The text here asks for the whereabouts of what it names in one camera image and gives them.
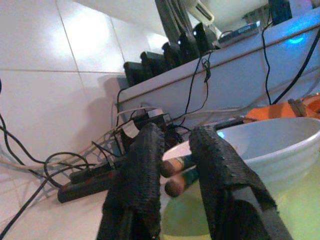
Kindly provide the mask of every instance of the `white tile wall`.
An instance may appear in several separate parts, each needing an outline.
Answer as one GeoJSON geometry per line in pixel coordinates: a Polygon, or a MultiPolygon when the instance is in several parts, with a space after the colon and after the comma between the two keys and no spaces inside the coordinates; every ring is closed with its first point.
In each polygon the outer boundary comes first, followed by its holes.
{"type": "MultiPolygon", "coordinates": [[[[117,93],[128,87],[124,61],[163,44],[155,44],[152,32],[112,20],[71,0],[0,1],[0,112],[37,159],[79,152],[109,130],[117,93]]],[[[36,164],[10,143],[26,164],[36,164]]],[[[0,155],[8,155],[5,149],[1,132],[0,155]]],[[[29,172],[0,164],[0,226],[40,184],[29,172]]],[[[51,190],[47,185],[36,200],[56,193],[51,190]]]]}
{"type": "Polygon", "coordinates": [[[0,1],[0,69],[76,71],[54,0],[0,1]]]}
{"type": "Polygon", "coordinates": [[[57,5],[79,70],[123,72],[111,18],[77,2],[58,0],[57,5]]]}
{"type": "Polygon", "coordinates": [[[139,63],[140,54],[151,50],[144,28],[116,18],[112,18],[112,23],[125,61],[139,63]]]}

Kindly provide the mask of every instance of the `white ledge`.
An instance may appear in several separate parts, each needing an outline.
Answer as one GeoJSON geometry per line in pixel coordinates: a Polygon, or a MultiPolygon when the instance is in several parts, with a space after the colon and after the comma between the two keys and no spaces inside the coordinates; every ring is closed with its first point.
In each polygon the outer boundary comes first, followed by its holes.
{"type": "MultiPolygon", "coordinates": [[[[292,41],[294,41],[296,40],[295,36],[303,34],[318,26],[320,26],[320,7],[310,10],[303,16],[294,17],[267,29],[264,33],[266,46],[268,47],[288,39],[292,39],[292,41]]],[[[241,58],[252,52],[259,51],[262,48],[263,44],[261,34],[251,36],[230,45],[227,48],[220,49],[212,53],[210,57],[211,68],[241,58]]],[[[195,59],[124,90],[119,96],[119,102],[123,103],[129,101],[143,94],[192,76],[198,60],[199,59],[195,59]]]]}

